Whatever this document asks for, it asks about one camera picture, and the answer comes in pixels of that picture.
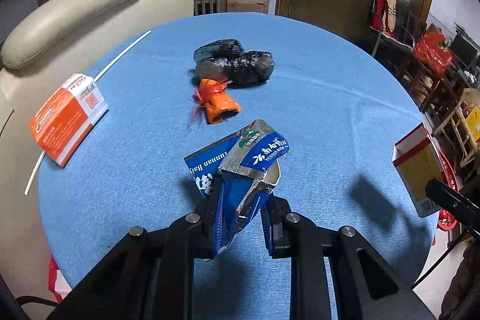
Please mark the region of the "torn blue toothpaste box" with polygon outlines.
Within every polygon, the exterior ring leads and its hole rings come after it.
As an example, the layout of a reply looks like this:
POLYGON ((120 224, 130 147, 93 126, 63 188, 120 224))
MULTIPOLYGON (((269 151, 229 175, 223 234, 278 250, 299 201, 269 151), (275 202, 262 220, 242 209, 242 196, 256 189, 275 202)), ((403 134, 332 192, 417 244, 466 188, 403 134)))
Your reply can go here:
POLYGON ((255 218, 278 185, 278 161, 290 152, 284 136, 258 118, 244 128, 184 158, 200 194, 208 198, 214 179, 223 180, 223 236, 220 252, 255 218))

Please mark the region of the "large red bag on stool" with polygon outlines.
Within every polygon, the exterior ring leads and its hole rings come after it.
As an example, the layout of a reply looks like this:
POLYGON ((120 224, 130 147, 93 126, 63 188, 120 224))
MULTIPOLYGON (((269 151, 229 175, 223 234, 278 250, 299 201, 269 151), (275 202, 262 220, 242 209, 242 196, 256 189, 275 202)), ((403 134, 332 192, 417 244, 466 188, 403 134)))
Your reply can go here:
POLYGON ((413 48, 413 56, 427 66, 438 78, 444 77, 452 65, 453 54, 443 47, 445 36, 441 33, 428 32, 421 37, 413 48))

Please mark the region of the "yellow box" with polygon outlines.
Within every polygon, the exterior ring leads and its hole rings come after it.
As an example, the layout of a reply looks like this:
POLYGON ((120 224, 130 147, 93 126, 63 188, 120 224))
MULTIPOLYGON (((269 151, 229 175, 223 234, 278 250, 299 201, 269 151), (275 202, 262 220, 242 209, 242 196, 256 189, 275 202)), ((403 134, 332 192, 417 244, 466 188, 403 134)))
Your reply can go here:
POLYGON ((480 109, 477 106, 473 106, 468 116, 465 119, 468 129, 475 142, 480 140, 480 109))

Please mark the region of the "blue tablecloth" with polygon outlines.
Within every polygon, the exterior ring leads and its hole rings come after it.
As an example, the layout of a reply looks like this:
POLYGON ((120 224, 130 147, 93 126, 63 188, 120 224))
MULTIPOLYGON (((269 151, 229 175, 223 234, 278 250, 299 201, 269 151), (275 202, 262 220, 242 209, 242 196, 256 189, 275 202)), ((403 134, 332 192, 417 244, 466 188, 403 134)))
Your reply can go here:
POLYGON ((420 274, 435 217, 420 218, 392 164, 394 144, 422 115, 375 59, 323 29, 256 13, 187 18, 154 29, 113 66, 93 66, 108 112, 60 168, 39 174, 41 219, 53 256, 79 282, 139 225, 167 226, 193 209, 228 152, 258 118, 286 139, 275 193, 317 225, 351 225, 407 283, 420 274), (233 38, 270 52, 269 80, 233 88, 238 115, 191 118, 194 51, 233 38))

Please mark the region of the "red white cardboard box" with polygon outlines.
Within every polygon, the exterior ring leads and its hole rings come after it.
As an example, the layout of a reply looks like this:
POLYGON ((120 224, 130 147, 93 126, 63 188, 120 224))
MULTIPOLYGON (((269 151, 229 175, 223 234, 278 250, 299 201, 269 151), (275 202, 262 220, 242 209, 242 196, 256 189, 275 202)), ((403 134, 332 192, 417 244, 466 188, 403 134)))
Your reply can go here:
POLYGON ((425 125, 420 123, 394 144, 392 164, 403 181, 405 188, 420 218, 440 210, 440 207, 425 193, 432 179, 446 182, 445 171, 439 152, 425 125))

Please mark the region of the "chair with red cloth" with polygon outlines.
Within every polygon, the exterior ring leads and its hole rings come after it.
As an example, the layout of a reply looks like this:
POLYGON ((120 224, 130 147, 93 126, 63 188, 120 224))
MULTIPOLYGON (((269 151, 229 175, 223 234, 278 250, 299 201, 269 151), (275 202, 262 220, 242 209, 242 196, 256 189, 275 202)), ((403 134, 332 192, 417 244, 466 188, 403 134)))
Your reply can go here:
POLYGON ((425 33, 425 21, 397 0, 373 0, 370 30, 376 35, 372 56, 380 45, 411 54, 425 33))

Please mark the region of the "cream leather sofa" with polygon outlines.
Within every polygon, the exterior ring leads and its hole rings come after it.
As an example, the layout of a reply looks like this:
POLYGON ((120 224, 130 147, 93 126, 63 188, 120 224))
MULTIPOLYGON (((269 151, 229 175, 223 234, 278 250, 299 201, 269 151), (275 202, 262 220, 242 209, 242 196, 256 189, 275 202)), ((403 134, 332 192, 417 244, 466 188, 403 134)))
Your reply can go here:
POLYGON ((194 0, 50 0, 1 47, 1 276, 18 295, 47 292, 50 252, 38 199, 25 194, 41 153, 29 121, 71 74, 129 37, 193 15, 194 0))

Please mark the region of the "black plastic bag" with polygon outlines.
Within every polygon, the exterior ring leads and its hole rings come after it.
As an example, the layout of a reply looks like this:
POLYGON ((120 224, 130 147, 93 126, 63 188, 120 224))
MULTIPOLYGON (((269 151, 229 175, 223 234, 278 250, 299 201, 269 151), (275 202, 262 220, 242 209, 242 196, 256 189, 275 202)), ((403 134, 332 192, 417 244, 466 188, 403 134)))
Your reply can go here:
POLYGON ((275 67, 272 54, 245 51, 239 40, 216 40, 200 46, 193 54, 199 79, 230 80, 232 85, 261 85, 269 80, 275 67))

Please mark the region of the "brown cardboard box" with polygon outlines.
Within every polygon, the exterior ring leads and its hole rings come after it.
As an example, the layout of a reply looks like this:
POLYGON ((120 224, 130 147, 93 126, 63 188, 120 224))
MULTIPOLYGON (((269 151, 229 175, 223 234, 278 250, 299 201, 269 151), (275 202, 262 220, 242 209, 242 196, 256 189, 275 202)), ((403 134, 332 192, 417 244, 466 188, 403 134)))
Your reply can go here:
POLYGON ((228 0, 227 12, 269 12, 269 0, 228 0))

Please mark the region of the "wooden stool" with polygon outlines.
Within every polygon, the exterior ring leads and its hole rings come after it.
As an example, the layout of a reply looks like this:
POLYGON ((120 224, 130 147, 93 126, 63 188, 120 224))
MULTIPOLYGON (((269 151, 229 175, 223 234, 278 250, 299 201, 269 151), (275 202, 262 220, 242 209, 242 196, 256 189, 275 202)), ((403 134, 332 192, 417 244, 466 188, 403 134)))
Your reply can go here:
POLYGON ((420 112, 425 113, 434 92, 442 80, 423 62, 405 57, 395 72, 396 79, 406 89, 420 112))

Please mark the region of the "orange wrapper with red net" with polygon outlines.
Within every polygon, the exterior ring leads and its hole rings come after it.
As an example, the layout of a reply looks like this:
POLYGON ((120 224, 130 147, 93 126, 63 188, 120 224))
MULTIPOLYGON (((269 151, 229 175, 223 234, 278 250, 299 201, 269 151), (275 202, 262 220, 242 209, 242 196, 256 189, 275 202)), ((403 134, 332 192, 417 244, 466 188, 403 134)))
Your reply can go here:
POLYGON ((232 83, 228 78, 221 80, 201 79, 199 86, 193 91, 195 107, 193 117, 205 113, 209 124, 219 124, 225 115, 236 115, 241 106, 225 92, 232 83))

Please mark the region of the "computer monitor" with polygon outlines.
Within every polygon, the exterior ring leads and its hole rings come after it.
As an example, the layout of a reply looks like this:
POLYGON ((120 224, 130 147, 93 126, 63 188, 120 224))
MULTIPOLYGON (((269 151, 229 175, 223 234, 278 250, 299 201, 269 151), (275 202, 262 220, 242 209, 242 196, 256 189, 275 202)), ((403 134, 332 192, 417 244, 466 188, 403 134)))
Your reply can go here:
POLYGON ((477 65, 479 47, 462 32, 457 32, 449 46, 450 51, 470 71, 477 65))

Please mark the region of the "red white paper bag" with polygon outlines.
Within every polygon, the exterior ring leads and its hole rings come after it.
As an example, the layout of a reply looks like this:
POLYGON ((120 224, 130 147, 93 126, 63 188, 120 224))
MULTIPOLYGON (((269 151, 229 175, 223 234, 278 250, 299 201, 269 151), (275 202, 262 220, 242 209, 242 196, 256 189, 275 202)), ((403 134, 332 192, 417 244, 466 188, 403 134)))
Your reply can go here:
POLYGON ((72 290, 53 257, 49 260, 48 290, 58 303, 61 303, 72 290))

